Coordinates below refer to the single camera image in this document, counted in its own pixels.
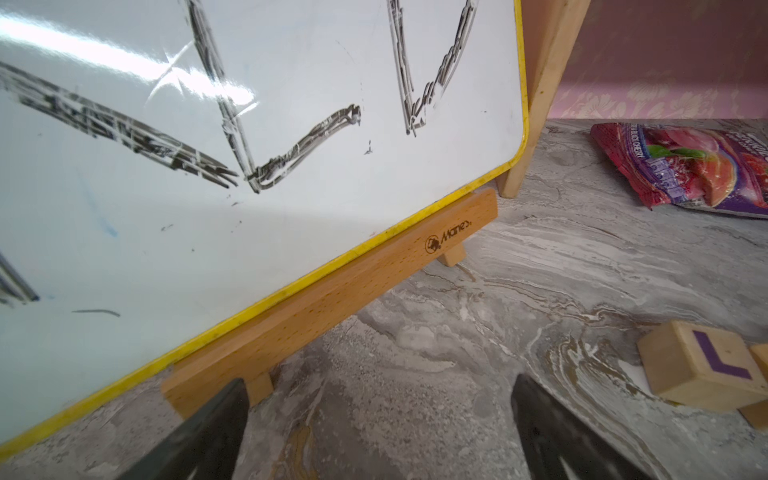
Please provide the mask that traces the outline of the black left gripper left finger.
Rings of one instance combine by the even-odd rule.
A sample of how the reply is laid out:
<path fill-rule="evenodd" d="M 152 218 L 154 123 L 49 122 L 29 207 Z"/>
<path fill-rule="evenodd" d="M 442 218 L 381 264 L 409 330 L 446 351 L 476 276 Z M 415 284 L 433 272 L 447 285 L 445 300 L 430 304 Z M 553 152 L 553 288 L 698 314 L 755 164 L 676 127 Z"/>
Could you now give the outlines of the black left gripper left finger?
<path fill-rule="evenodd" d="M 122 479 L 231 479 L 247 424 L 245 382 L 227 384 Z"/>

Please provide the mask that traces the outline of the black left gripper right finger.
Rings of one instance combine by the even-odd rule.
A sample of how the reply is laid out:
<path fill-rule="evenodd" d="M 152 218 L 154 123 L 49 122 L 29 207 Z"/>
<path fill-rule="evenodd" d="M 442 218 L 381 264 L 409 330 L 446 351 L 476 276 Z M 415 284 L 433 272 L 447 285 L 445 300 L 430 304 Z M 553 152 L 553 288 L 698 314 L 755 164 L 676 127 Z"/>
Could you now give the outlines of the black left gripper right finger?
<path fill-rule="evenodd" d="M 533 479 L 648 479 L 527 374 L 516 377 L 511 406 Z"/>

